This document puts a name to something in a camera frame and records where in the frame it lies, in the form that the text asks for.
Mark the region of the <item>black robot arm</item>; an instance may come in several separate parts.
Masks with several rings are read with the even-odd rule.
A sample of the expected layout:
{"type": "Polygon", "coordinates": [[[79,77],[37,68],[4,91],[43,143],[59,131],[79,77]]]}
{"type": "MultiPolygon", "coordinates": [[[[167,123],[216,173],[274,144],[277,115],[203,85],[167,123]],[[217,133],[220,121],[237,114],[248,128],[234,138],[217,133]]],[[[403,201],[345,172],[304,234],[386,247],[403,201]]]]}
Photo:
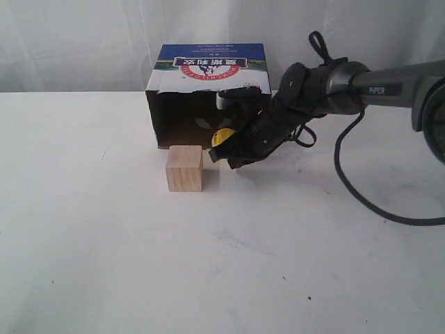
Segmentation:
{"type": "Polygon", "coordinates": [[[312,69],[293,64],[271,99],[209,156],[227,160],[232,169],[262,161],[310,120],[354,115],[369,105],[409,108],[413,130],[444,160],[444,62],[371,71],[345,58],[312,69]]]}

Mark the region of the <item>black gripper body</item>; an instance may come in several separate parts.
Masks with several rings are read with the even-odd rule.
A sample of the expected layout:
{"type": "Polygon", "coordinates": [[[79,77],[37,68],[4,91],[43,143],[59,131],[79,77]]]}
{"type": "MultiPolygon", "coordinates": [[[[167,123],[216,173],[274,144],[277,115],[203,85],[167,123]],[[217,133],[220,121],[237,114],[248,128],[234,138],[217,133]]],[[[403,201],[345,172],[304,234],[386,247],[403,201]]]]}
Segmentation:
{"type": "Polygon", "coordinates": [[[237,135],[238,158],[248,162],[264,160],[301,124],[301,112],[271,100],[237,135]]]}

